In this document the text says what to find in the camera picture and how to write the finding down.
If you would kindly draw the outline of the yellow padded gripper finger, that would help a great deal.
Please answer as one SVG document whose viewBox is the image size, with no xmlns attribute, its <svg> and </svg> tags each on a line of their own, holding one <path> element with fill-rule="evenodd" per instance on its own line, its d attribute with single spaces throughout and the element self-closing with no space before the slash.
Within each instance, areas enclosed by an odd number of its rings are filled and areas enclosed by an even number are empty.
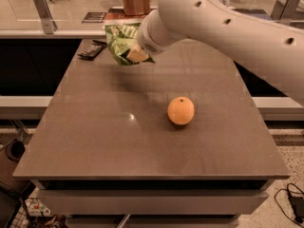
<svg viewBox="0 0 304 228">
<path fill-rule="evenodd" d="M 126 58 L 132 63 L 139 63 L 147 60 L 149 55 L 139 46 L 134 46 L 128 52 Z"/>
</svg>

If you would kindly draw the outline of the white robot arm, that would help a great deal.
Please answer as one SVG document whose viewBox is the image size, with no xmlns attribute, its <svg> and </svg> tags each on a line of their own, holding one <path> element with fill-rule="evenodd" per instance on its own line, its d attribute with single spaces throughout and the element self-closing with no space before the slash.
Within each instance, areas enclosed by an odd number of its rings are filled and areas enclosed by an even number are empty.
<svg viewBox="0 0 304 228">
<path fill-rule="evenodd" d="M 137 41 L 154 55 L 183 39 L 217 49 L 304 104 L 304 31 L 229 9 L 220 0 L 159 0 Z"/>
</svg>

